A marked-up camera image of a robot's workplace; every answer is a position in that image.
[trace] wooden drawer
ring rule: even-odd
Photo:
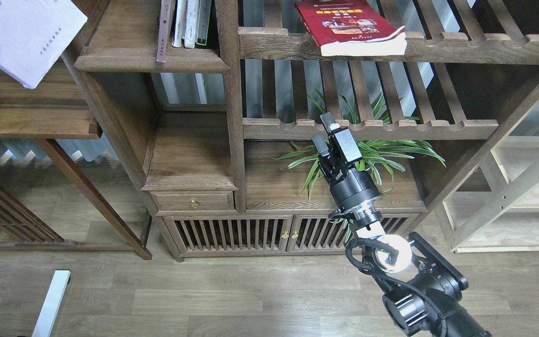
[[[234,209],[231,190],[151,192],[159,211],[227,211]]]

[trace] white book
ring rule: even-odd
[[[165,62],[165,56],[169,47],[169,32],[172,26],[175,6],[176,0],[161,0],[159,11],[158,53],[155,58],[158,62]]]
[[[186,0],[177,0],[176,2],[176,24],[174,27],[174,40],[172,47],[182,47],[182,36],[184,35],[184,26],[186,25]]]
[[[199,28],[199,0],[188,0],[186,4],[184,47],[194,48],[197,44],[197,30]]]
[[[70,0],[1,0],[0,69],[36,88],[86,19]]]

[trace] book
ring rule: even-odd
[[[199,22],[197,27],[197,46],[207,45],[211,0],[199,0]]]
[[[187,0],[186,25],[184,26],[184,47],[194,48],[197,44],[197,28],[199,28],[199,0]]]
[[[1,0],[0,69],[36,88],[86,19],[71,0]]]
[[[322,56],[405,53],[405,26],[392,26],[365,0],[295,2],[295,8]]]
[[[161,0],[159,11],[158,53],[155,58],[158,62],[165,62],[175,7],[176,0]]]
[[[184,26],[186,25],[186,0],[176,1],[176,21],[174,25],[174,39],[172,47],[182,47],[182,36],[184,36]]]

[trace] book spine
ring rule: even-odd
[[[201,0],[201,2],[199,2],[199,26],[197,28],[197,45],[207,45],[210,13],[211,0]]]
[[[155,58],[158,62],[165,62],[166,49],[168,47],[169,26],[171,23],[171,0],[161,0],[159,12],[158,52]]]
[[[199,21],[199,0],[186,3],[186,27],[184,27],[184,47],[194,48],[197,42],[197,22]]]
[[[182,47],[182,36],[184,35],[184,25],[186,23],[186,0],[178,0],[176,4],[176,24],[174,27],[174,40],[172,47]]]
[[[303,23],[303,26],[305,26],[305,30],[307,31],[308,35],[311,37],[313,42],[315,42],[315,45],[317,46],[317,48],[321,49],[321,44],[319,43],[319,41],[317,41],[317,38],[315,37],[315,35],[313,35],[311,30],[309,29],[309,25],[307,24],[307,20],[303,16],[303,14],[301,13],[301,9],[299,9],[296,2],[295,2],[295,8],[297,9],[297,13],[298,13],[299,17],[301,17],[301,21]]]

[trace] red book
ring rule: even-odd
[[[295,2],[322,56],[404,55],[405,26],[393,27],[365,0]]]

